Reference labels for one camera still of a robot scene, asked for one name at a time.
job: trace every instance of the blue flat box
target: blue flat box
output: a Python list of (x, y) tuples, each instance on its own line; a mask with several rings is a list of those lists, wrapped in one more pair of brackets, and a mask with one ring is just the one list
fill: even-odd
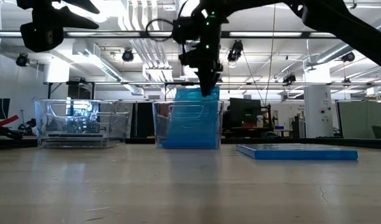
[(237, 145), (236, 150), (259, 160), (357, 160), (354, 149), (313, 144)]

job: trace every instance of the clear plastic bin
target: clear plastic bin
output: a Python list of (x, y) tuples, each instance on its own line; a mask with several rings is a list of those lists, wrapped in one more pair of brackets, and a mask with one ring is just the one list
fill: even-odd
[(124, 141), (132, 105), (120, 101), (38, 100), (39, 147), (111, 147)]
[(153, 103), (156, 147), (218, 149), (221, 145), (222, 113), (221, 101)]

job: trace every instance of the desk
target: desk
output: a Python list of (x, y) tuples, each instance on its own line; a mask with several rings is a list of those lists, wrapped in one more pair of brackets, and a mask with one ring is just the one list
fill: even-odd
[(0, 223), (381, 223), (381, 150), (359, 162), (221, 150), (0, 151)]
[(226, 138), (264, 138), (265, 133), (271, 131), (270, 128), (243, 128), (243, 127), (235, 127), (230, 130), (226, 130), (222, 132)]
[(281, 136), (282, 138), (292, 138), (293, 137), (293, 130), (290, 129), (275, 129), (273, 131), (277, 135)]

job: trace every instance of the black monitor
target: black monitor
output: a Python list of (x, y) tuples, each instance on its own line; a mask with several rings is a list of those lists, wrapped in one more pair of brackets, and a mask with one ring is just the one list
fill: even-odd
[(230, 98), (231, 127), (242, 127), (243, 123), (256, 123), (257, 116), (262, 115), (261, 101)]
[(11, 99), (0, 99), (0, 119), (8, 118), (10, 102)]

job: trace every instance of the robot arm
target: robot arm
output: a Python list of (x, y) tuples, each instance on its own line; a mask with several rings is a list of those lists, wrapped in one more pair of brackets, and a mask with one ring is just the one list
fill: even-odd
[(279, 2), (287, 4), (306, 26), (334, 34), (381, 66), (381, 32), (353, 16), (343, 0), (201, 0), (191, 17), (174, 21), (172, 36), (178, 44), (200, 37), (195, 49), (179, 58), (181, 64), (198, 68), (204, 96), (209, 95), (222, 71), (220, 30), (227, 17), (236, 11)]
[[(60, 0), (17, 0), (23, 9), (33, 8), (33, 22), (21, 26), (27, 48), (42, 52), (58, 46), (64, 39), (63, 27), (97, 29), (98, 25), (68, 9), (54, 9)], [(65, 0), (89, 12), (99, 13), (90, 0)], [(353, 16), (343, 0), (200, 0), (190, 17), (174, 21), (172, 38), (184, 46), (188, 40), (199, 40), (195, 49), (179, 56), (181, 64), (197, 68), (202, 95), (210, 94), (219, 79), (221, 25), (234, 12), (283, 2), (303, 23), (315, 30), (334, 34), (381, 66), (381, 32)]]

